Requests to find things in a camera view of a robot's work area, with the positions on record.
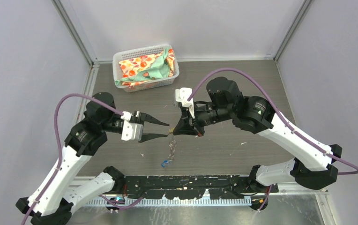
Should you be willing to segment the metal key organizer plate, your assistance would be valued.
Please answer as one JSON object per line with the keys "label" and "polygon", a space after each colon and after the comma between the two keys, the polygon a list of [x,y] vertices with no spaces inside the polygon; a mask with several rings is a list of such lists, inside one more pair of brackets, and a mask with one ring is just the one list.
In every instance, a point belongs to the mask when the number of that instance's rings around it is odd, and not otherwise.
{"label": "metal key organizer plate", "polygon": [[171,141],[169,142],[170,153],[167,159],[168,163],[170,163],[174,159],[176,146],[177,146],[177,142],[174,138],[172,138]]}

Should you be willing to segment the blue tagged key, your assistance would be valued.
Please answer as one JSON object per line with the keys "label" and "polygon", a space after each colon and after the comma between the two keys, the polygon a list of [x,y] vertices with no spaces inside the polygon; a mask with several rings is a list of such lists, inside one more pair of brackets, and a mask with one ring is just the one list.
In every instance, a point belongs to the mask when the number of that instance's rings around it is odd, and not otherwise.
{"label": "blue tagged key", "polygon": [[165,168],[165,167],[167,167],[170,163],[171,163],[170,160],[165,160],[165,161],[163,161],[163,162],[161,163],[161,166],[162,166],[163,168]]}

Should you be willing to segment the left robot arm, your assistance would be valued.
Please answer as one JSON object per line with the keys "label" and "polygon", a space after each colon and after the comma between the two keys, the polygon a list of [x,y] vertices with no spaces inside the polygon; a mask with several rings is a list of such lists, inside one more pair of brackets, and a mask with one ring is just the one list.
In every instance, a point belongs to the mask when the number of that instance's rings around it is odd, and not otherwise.
{"label": "left robot arm", "polygon": [[66,139],[58,141],[59,156],[42,184],[28,197],[20,198],[17,209],[24,214],[22,224],[65,225],[71,216],[87,202],[106,192],[119,194],[125,187],[125,176],[113,166],[97,177],[69,190],[78,172],[107,142],[107,133],[116,133],[123,141],[146,142],[161,137],[144,133],[144,123],[163,125],[163,122],[143,112],[120,111],[113,95],[100,92],[81,95],[88,101],[84,118],[75,124]]}

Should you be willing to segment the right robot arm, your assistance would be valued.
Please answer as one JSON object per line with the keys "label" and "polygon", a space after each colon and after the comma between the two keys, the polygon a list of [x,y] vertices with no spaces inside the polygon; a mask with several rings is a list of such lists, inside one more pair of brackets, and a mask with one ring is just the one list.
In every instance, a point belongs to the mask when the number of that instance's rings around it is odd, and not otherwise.
{"label": "right robot arm", "polygon": [[208,82],[206,90],[209,102],[190,99],[191,88],[175,90],[181,118],[174,135],[203,136],[206,126],[231,120],[235,127],[267,138],[293,156],[284,163],[253,166],[247,179],[250,190],[257,193],[286,182],[319,190],[337,181],[339,172],[333,163],[341,156],[339,145],[325,145],[303,132],[295,133],[295,126],[276,113],[268,100],[244,96],[235,81],[218,77]]}

